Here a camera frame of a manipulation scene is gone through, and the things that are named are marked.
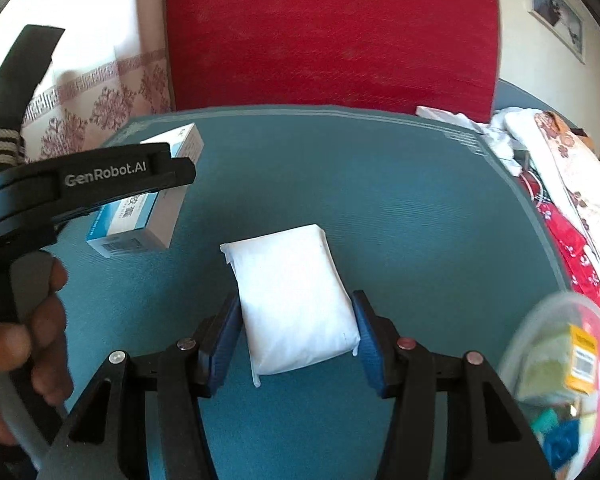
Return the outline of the left hand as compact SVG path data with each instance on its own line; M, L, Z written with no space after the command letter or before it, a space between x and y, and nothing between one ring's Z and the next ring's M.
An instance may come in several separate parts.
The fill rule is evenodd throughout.
M0 289L2 271L0 263ZM63 404L73 393L68 370L66 310L57 295L67 282L67 270L60 260L53 258L45 299L24 324L0 323L0 374L20 368L32 358L33 390L51 406ZM0 444L17 443L0 411Z

